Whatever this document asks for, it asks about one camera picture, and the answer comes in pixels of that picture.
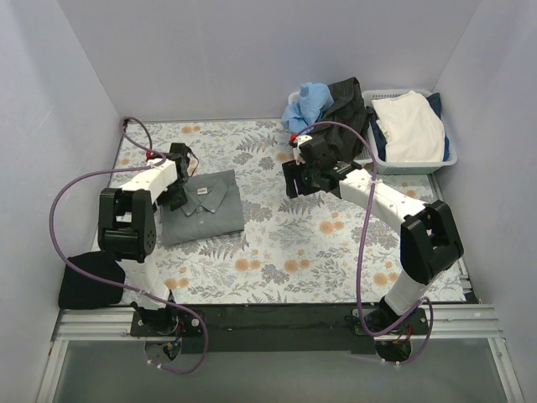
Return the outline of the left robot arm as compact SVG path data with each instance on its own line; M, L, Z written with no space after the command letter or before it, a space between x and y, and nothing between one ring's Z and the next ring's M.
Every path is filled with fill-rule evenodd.
M116 188L104 189L99 198L97 242L125 272L131 291L139 290L136 306L153 311L149 325L162 336L179 324L175 311L166 307L169 288L160 278L152 255L158 234L158 207L174 211L186 204L185 183L194 158L191 148L172 143L162 159L152 155L147 168Z

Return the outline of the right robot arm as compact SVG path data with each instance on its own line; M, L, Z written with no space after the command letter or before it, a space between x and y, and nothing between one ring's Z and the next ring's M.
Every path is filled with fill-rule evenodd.
M408 311L464 253L451 209L443 201L425 203L396 191L355 161L338 160L322 138L295 134L289 143L294 158L282 165L289 198L331 193L399 235L402 272L366 323L375 332L402 332L410 323Z

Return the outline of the grey long sleeve shirt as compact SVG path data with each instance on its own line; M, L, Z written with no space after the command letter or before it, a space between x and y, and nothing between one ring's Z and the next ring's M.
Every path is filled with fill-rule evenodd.
M186 203L161 208L164 246L213 238L244 230L240 191L234 170L195 175L184 186Z

